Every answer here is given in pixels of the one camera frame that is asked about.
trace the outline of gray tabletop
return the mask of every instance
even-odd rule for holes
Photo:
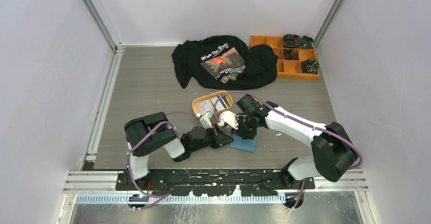
[[[194,78],[182,89],[175,78],[171,54],[175,47],[127,47],[99,144],[95,168],[124,168],[127,144],[123,126],[131,119],[163,111],[192,111],[192,101],[217,90],[201,87]],[[308,120],[329,124],[335,120],[325,82],[276,79],[249,90]],[[232,96],[236,102],[241,94]],[[236,105],[233,112],[239,112]],[[180,134],[200,125],[191,115],[169,115]],[[255,153],[230,148],[205,148],[180,163],[163,149],[149,157],[149,168],[281,168],[294,157],[311,154],[299,141],[277,131],[258,129]]]

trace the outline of metal frame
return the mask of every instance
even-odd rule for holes
[[[97,9],[94,6],[93,2],[91,0],[82,0],[82,1],[84,2],[85,6],[87,7],[88,12],[90,12],[94,22],[96,23],[97,27],[100,30],[100,32],[102,32],[103,37],[105,37],[106,42],[108,42],[108,44],[112,50],[116,50],[117,45],[115,44],[114,40],[112,39],[112,36],[109,33],[108,29],[106,28],[106,25],[103,23],[103,20],[100,17],[99,13],[97,12]]]
[[[333,17],[344,0],[335,0],[331,7],[322,27],[316,38],[316,46],[322,40],[328,29]],[[87,144],[82,155],[83,161],[94,162],[97,157],[97,149],[100,142],[103,126],[105,123],[109,103],[112,97],[116,77],[119,71],[119,65],[125,47],[117,46],[101,16],[97,12],[91,0],[83,0],[92,18],[94,19],[99,30],[102,32],[109,46],[115,51],[109,65],[102,93],[99,99],[99,106],[95,112],[95,119],[90,127],[90,133]],[[77,204],[127,204],[128,197],[139,193],[138,191],[116,191],[115,185],[119,171],[73,171],[69,173],[63,190],[63,204],[57,223],[67,224],[70,222],[73,210]],[[361,169],[350,170],[346,172],[340,181],[333,183],[323,177],[314,178],[316,189],[307,190],[307,192],[339,192],[353,191],[359,211],[364,223],[376,223],[372,208],[369,205],[368,186]],[[271,197],[242,197],[239,187],[231,196],[224,197],[196,197],[193,194],[185,197],[169,196],[160,204],[253,204],[253,203],[280,203],[285,201],[284,193],[296,193],[297,190],[280,190],[278,196]]]
[[[322,26],[320,27],[319,32],[316,35],[316,38],[314,39],[315,46],[318,46],[320,41],[322,40],[323,36],[326,33],[326,30],[328,29],[329,25],[332,22],[332,19],[336,15],[338,9],[340,8],[341,4],[344,0],[335,0],[334,4],[332,4],[331,10],[329,11],[328,15],[325,18],[325,21],[323,21]]]
[[[99,106],[96,109],[94,120],[90,126],[88,140],[84,147],[83,155],[81,157],[81,163],[83,163],[84,161],[94,162],[96,160],[100,137],[102,135],[103,126],[105,124],[109,103],[111,101],[112,93],[114,91],[115,81],[118,75],[119,66],[123,54],[124,47],[119,46],[109,64],[109,69],[103,83],[102,93],[98,100]]]
[[[66,224],[71,220],[75,205],[78,204],[119,204],[127,205],[129,197],[138,194],[139,191],[116,191],[117,175],[120,171],[75,171],[70,172],[63,190],[63,207],[59,215],[58,223]],[[360,215],[364,223],[376,223],[372,209],[368,203],[368,185],[361,169],[349,170],[338,182],[329,182],[323,177],[314,178],[316,189],[308,189],[307,192],[354,192],[359,206]],[[283,203],[286,200],[285,193],[297,193],[296,189],[278,190],[278,196],[242,197],[239,185],[230,196],[169,196],[159,202],[165,204],[274,204]],[[154,198],[148,201],[133,202],[133,204],[150,204]]]

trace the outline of small orange tray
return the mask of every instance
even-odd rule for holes
[[[205,95],[205,96],[202,96],[202,97],[199,97],[199,98],[195,99],[195,100],[192,102],[192,109],[193,109],[193,112],[194,112],[195,114],[196,114],[196,113],[199,113],[198,108],[196,107],[196,104],[197,104],[197,103],[202,102],[202,101],[204,101],[204,100],[210,100],[210,101],[211,101],[211,98],[216,97],[216,96],[218,96],[218,95],[222,95],[222,94],[224,94],[224,93],[227,93],[227,91],[220,90],[220,91],[217,91],[217,92],[215,92],[215,93],[212,93],[212,94],[209,94],[209,95]],[[217,113],[217,115],[220,115],[220,113],[222,113],[222,112],[224,112],[224,111],[227,111],[227,110],[230,110],[230,109],[232,108],[232,105],[233,105],[233,99],[232,99],[232,96],[230,96],[230,94],[228,94],[228,95],[226,95],[226,96],[225,96],[225,98],[226,98],[226,100],[227,100],[227,101],[228,101],[228,103],[229,103],[229,107],[228,107],[228,108],[226,108],[226,109],[223,109],[223,110],[217,111],[217,112],[216,112],[216,113]]]
[[[281,36],[258,36],[252,35],[250,37],[250,46],[266,44],[269,45],[274,54],[279,57],[277,61],[277,78],[285,79],[302,79],[302,80],[317,80],[320,76],[319,71],[317,74],[302,73],[301,61],[309,58],[317,59],[315,49],[293,49],[293,52],[298,54],[299,60],[286,60],[283,56],[283,37]]]

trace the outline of blue sponge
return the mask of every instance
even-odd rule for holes
[[[230,143],[230,147],[233,149],[239,149],[247,152],[254,153],[256,151],[256,137],[254,139],[243,139],[238,135],[232,135],[233,142]]]

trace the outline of purple cable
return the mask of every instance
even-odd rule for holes
[[[272,107],[271,105],[269,105],[268,103],[266,103],[263,99],[261,99],[261,98],[259,98],[259,97],[255,96],[254,94],[251,94],[251,93],[248,93],[248,92],[245,92],[245,91],[241,91],[241,90],[233,90],[233,91],[229,91],[229,92],[227,92],[227,93],[222,94],[222,95],[221,95],[221,96],[220,96],[220,97],[219,97],[219,98],[214,102],[214,107],[216,107],[216,104],[219,102],[219,100],[220,100],[221,98],[223,98],[223,97],[225,97],[226,95],[231,94],[231,93],[245,93],[245,94],[248,94],[248,95],[250,95],[250,96],[253,96],[253,97],[254,97],[254,98],[256,98],[257,100],[259,100],[262,104],[264,104],[266,107],[268,107],[269,109],[273,110],[275,113],[277,113],[277,114],[279,114],[279,115],[281,115],[281,116],[284,116],[285,118],[288,118],[288,119],[290,119],[290,120],[292,120],[292,121],[298,122],[299,124],[302,124],[302,125],[304,125],[304,126],[306,126],[306,127],[309,127],[309,128],[311,128],[311,129],[314,129],[314,130],[318,130],[318,131],[324,132],[324,133],[326,133],[326,134],[329,134],[329,135],[331,135],[331,136],[333,136],[333,137],[335,137],[335,138],[337,138],[337,139],[341,140],[343,143],[345,143],[345,144],[347,144],[349,147],[351,147],[351,148],[356,152],[356,154],[357,154],[357,155],[358,155],[358,157],[359,157],[359,162],[358,162],[356,165],[349,167],[349,170],[350,170],[350,169],[356,169],[356,168],[359,168],[359,167],[362,165],[362,162],[363,162],[363,156],[362,156],[362,153],[359,151],[359,149],[358,149],[355,145],[353,145],[351,142],[349,142],[349,140],[347,140],[347,139],[345,139],[345,138],[343,138],[343,137],[341,137],[341,136],[339,136],[339,135],[337,135],[337,134],[335,134],[335,133],[333,133],[333,132],[331,132],[331,131],[329,131],[329,130],[326,130],[326,129],[323,129],[323,128],[320,128],[320,127],[314,127],[313,125],[311,125],[311,124],[309,124],[309,123],[307,123],[307,122],[304,122],[304,121],[302,121],[302,120],[300,120],[300,119],[298,119],[298,118],[292,117],[292,116],[290,116],[290,115],[285,115],[283,112],[281,112],[281,111],[279,111],[279,110],[275,109],[274,107]],[[216,118],[217,122],[219,122],[219,117],[217,116],[217,113],[215,113],[215,114],[214,114],[214,116],[215,116],[215,118]]]
[[[126,167],[128,168],[128,172],[129,172],[129,175],[130,175],[130,179],[132,180],[132,183],[133,183],[133,185],[135,186],[135,188],[138,190],[138,191],[140,191],[143,195],[146,195],[146,196],[148,196],[148,197],[152,197],[152,198],[162,198],[162,199],[164,199],[165,197],[167,197],[169,194],[164,194],[164,195],[151,195],[151,194],[149,194],[149,193],[145,193],[139,186],[138,186],[138,184],[136,183],[136,181],[135,181],[135,178],[133,177],[133,173],[132,173],[132,168],[130,167],[130,155],[132,154],[132,152],[133,151],[135,151],[139,146],[141,146],[141,144],[143,143],[143,142],[145,142],[145,140],[147,140],[159,127],[161,127],[162,125],[164,125],[164,124],[167,124],[167,125],[169,125],[172,129],[174,128],[173,127],[173,125],[169,122],[169,121],[162,121],[162,122],[160,122],[159,124],[157,124],[153,129],[151,129],[150,131],[149,131],[149,133],[147,134],[147,135],[145,135],[145,137],[143,137],[142,139],[141,139],[141,141],[139,141],[133,148],[131,148],[129,151],[127,151],[127,155],[128,155],[128,157],[127,157],[127,165],[126,165]],[[152,203],[152,204],[150,204],[149,205],[149,207],[151,207],[152,205],[154,205],[155,203],[157,203],[158,201],[156,201],[156,202],[154,202],[154,203]]]
[[[145,210],[145,209],[148,209],[148,208],[153,207],[153,206],[154,206],[154,205],[156,205],[158,202],[160,202],[160,201],[164,200],[164,199],[165,199],[166,197],[168,197],[168,196],[169,196],[169,194],[160,195],[160,197],[158,197],[158,198],[159,198],[158,200],[154,201],[153,203],[151,203],[151,204],[149,204],[149,205],[146,205],[146,206],[144,206],[144,207],[141,207],[141,210]]]
[[[187,112],[187,111],[172,111],[172,112],[166,113],[165,115],[178,114],[178,113],[189,114],[189,115],[196,116],[195,113]]]
[[[299,199],[301,199],[303,193],[304,193],[304,186],[305,186],[305,179],[302,180],[301,189],[299,190],[298,199],[296,200],[295,204],[292,207],[292,210],[295,211],[296,206],[299,203]]]

